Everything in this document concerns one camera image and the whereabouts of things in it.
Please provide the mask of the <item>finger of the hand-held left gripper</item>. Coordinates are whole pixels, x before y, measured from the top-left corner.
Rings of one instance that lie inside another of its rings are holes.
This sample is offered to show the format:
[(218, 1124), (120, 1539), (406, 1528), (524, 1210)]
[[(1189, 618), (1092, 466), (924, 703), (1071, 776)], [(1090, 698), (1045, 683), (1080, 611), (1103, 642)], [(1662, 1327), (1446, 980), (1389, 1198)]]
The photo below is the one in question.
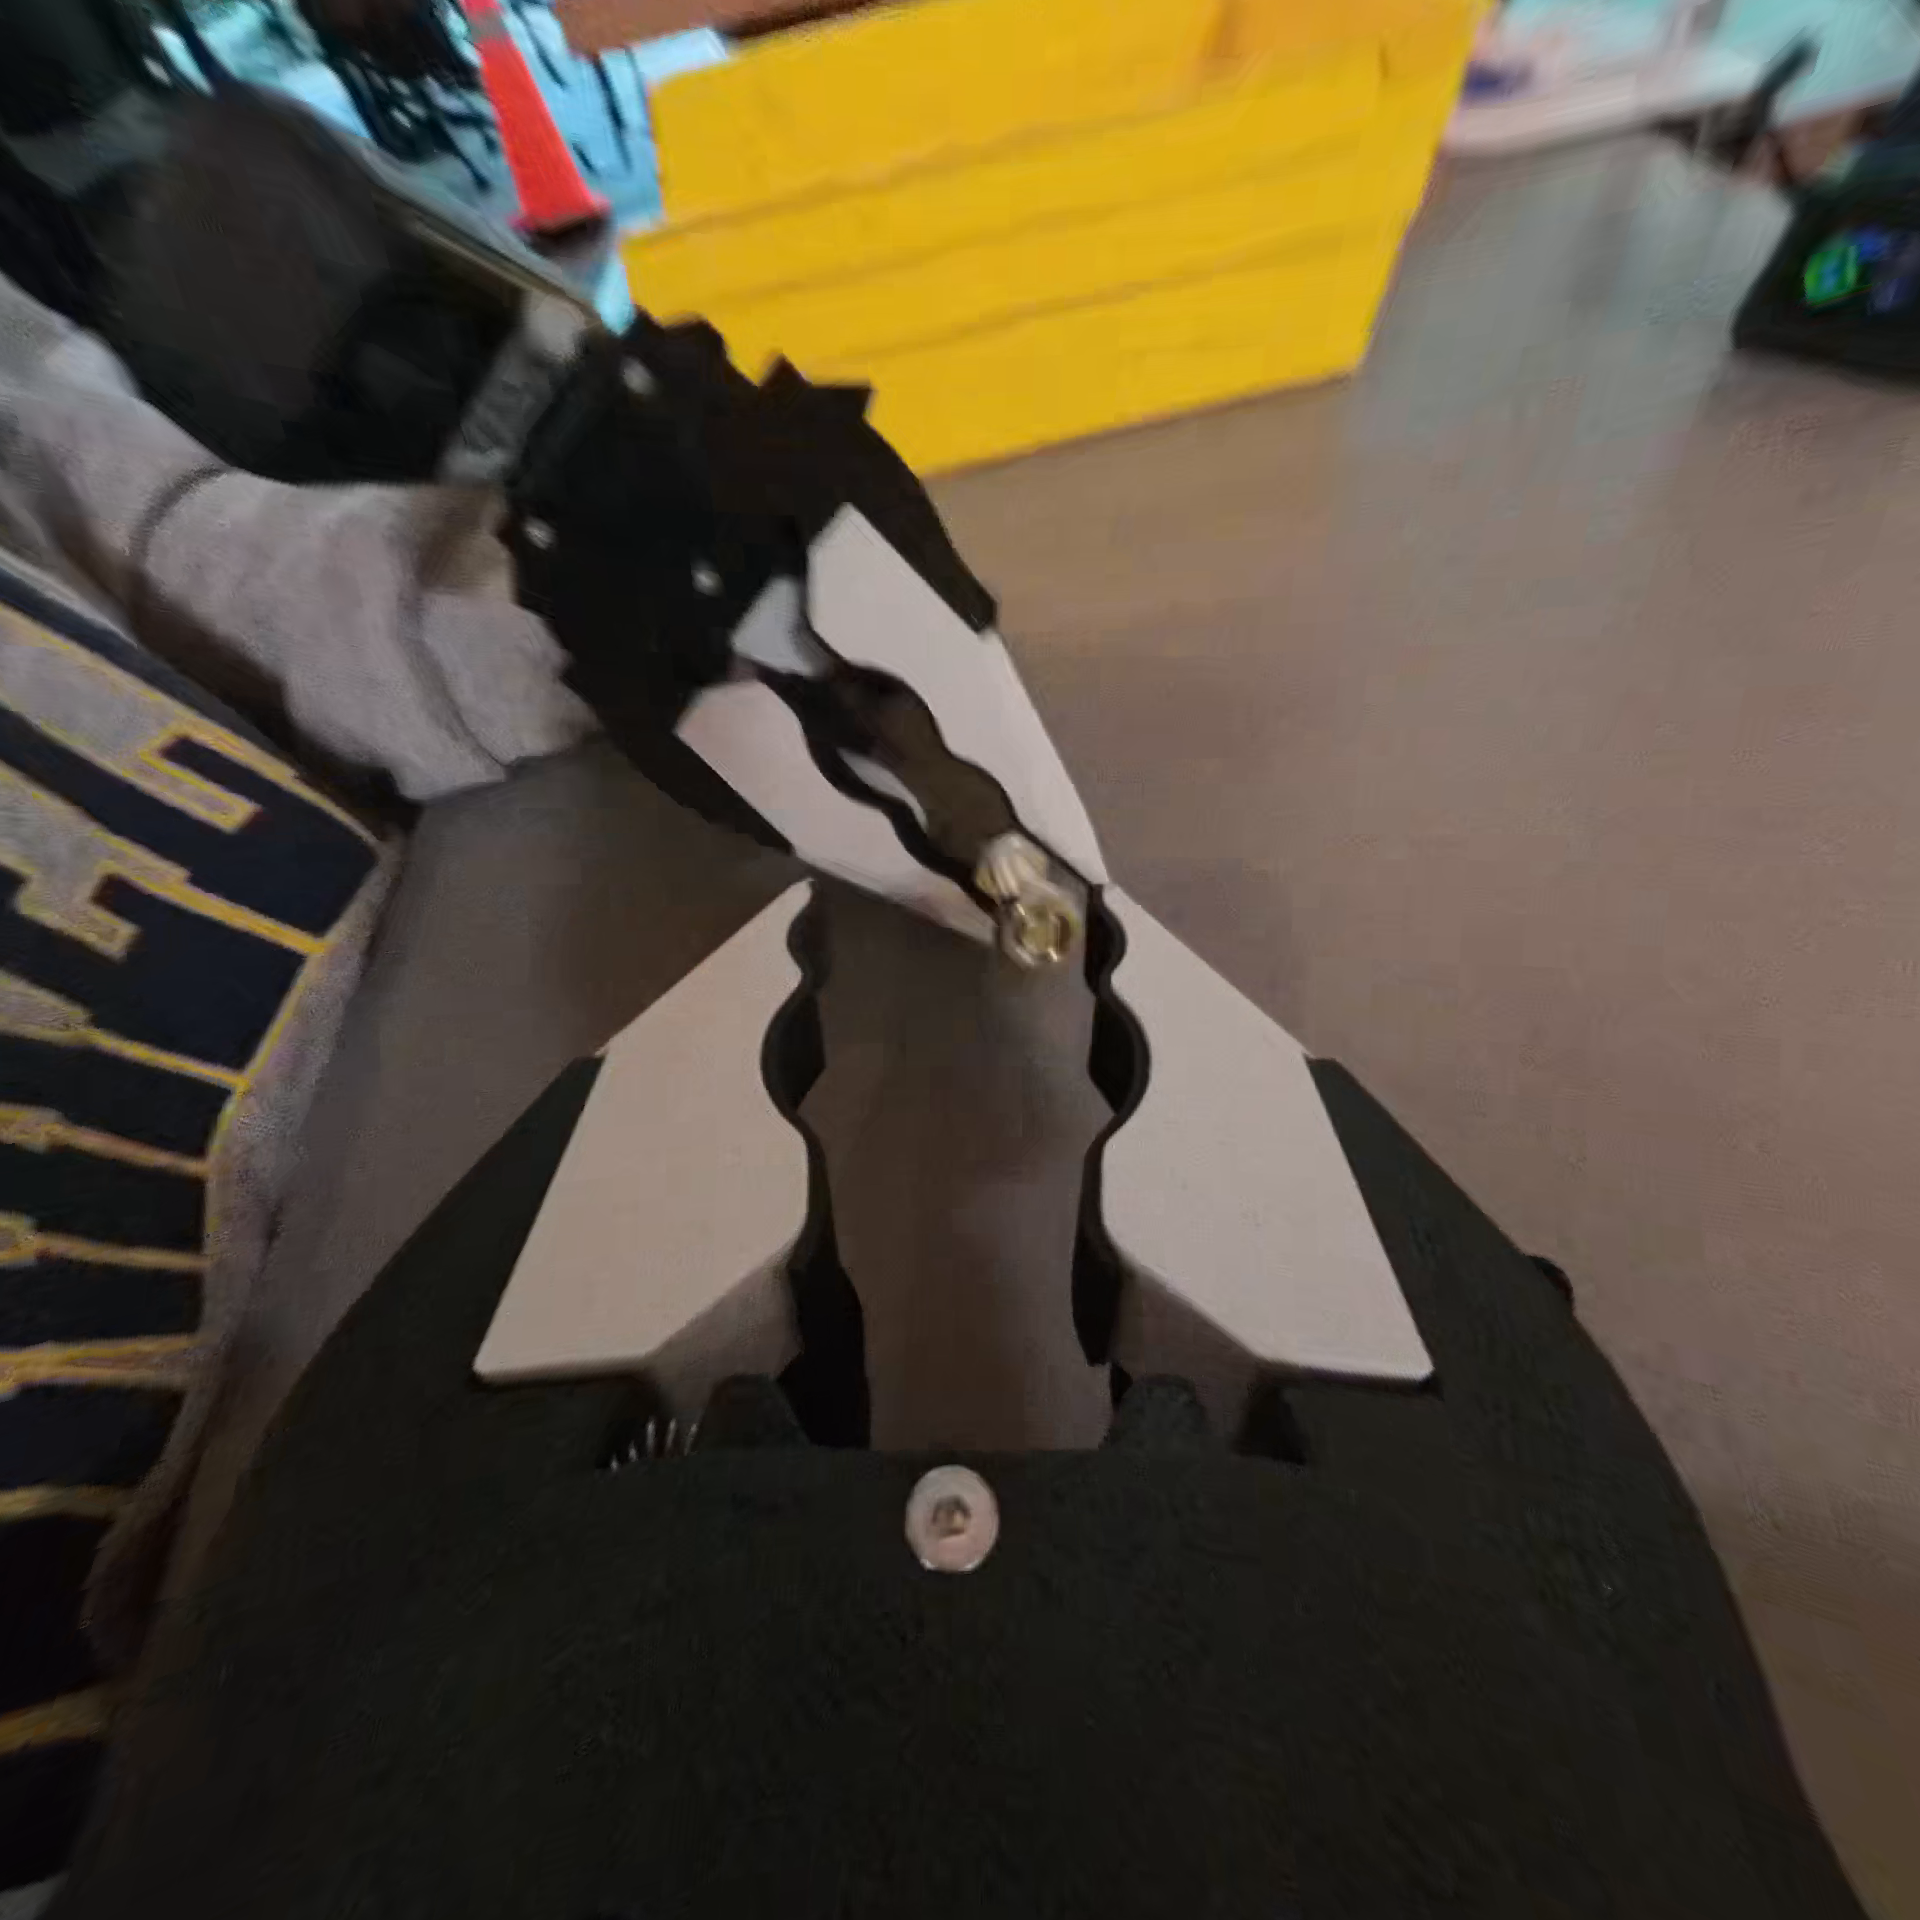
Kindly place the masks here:
[(825, 769), (788, 704), (745, 680), (698, 692), (679, 740), (721, 778), (810, 872), (897, 905), (974, 944), (992, 944), (992, 914), (904, 847), (884, 803), (841, 769)]
[(1080, 792), (996, 627), (969, 627), (853, 506), (807, 548), (807, 623), (841, 662), (916, 695), (945, 750), (996, 783), (1016, 830), (1078, 881), (1110, 881)]

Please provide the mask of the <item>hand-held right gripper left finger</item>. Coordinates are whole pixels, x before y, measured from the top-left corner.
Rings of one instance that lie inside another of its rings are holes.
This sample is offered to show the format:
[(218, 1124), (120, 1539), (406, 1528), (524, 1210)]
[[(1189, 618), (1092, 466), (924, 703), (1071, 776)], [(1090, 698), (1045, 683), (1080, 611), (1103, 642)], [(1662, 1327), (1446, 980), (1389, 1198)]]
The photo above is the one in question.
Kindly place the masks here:
[(801, 1111), (823, 983), (801, 881), (601, 1047), (479, 1383), (637, 1380), (685, 1431), (721, 1380), (768, 1377), (814, 1443), (873, 1440), (864, 1314)]

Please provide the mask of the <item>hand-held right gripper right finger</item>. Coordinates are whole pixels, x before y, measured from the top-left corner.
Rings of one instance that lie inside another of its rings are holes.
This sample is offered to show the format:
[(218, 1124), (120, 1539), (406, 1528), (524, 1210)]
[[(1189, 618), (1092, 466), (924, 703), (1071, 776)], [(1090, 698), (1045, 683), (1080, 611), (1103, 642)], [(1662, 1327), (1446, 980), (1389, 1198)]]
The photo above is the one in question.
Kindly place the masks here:
[(1232, 1443), (1284, 1386), (1425, 1390), (1432, 1359), (1312, 1056), (1118, 887), (1086, 937), (1071, 1330), (1110, 1399), (1189, 1383)]

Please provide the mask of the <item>large yellow plastic bin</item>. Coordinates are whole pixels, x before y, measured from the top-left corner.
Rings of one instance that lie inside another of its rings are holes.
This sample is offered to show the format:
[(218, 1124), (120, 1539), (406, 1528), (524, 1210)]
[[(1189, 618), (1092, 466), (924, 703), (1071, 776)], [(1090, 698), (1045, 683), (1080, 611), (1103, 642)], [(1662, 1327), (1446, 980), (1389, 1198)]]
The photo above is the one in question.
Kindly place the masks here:
[(653, 88), (660, 321), (920, 474), (1367, 356), (1486, 4), (864, 8)]

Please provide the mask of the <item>orange traffic cone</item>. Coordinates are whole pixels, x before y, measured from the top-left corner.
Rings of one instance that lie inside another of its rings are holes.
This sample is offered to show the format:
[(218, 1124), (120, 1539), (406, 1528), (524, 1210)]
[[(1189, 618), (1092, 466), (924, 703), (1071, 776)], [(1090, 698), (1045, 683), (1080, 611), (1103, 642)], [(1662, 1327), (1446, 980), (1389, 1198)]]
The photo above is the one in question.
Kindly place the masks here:
[(511, 177), (517, 234), (532, 243), (557, 243), (602, 232), (610, 203), (586, 185), (505, 10), (498, 3), (462, 3), (462, 12)]

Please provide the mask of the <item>black chair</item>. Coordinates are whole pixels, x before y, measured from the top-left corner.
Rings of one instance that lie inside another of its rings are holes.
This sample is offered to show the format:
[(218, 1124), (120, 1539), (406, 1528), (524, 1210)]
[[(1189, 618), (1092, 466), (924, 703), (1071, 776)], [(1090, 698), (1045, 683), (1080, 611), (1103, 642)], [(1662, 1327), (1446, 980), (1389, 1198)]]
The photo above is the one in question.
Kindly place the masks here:
[(466, 161), (460, 132), (495, 145), (493, 118), (449, 3), (295, 3), (322, 62), (390, 161)]

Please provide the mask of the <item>grey and navy printed sweatshirt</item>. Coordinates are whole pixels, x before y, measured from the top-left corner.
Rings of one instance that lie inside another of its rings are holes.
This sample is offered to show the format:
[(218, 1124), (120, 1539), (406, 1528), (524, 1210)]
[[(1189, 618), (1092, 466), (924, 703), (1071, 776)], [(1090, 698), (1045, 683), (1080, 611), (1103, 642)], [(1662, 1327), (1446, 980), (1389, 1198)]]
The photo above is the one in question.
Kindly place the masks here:
[(390, 862), (45, 570), (2, 588), (2, 1868), (104, 1766)]

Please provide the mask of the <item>white stand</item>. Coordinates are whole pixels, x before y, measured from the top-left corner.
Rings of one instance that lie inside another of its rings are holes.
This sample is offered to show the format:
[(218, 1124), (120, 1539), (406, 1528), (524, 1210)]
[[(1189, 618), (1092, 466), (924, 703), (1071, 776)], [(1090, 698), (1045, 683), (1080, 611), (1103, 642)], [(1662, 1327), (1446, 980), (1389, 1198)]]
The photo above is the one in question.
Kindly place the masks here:
[(1450, 161), (1548, 154), (1578, 142), (1694, 123), (1746, 100), (1761, 62), (1697, 30), (1692, 17), (1607, 47), (1572, 24), (1484, 43), (1440, 139)]

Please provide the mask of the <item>black portable power station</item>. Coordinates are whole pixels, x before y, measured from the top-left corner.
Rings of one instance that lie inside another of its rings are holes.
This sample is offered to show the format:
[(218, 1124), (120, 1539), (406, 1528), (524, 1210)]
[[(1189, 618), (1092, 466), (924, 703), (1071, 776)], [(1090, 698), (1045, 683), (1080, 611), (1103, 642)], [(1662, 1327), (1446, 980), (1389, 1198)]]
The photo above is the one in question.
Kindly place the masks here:
[(1742, 299), (1732, 348), (1914, 385), (1914, 177), (1815, 184)]

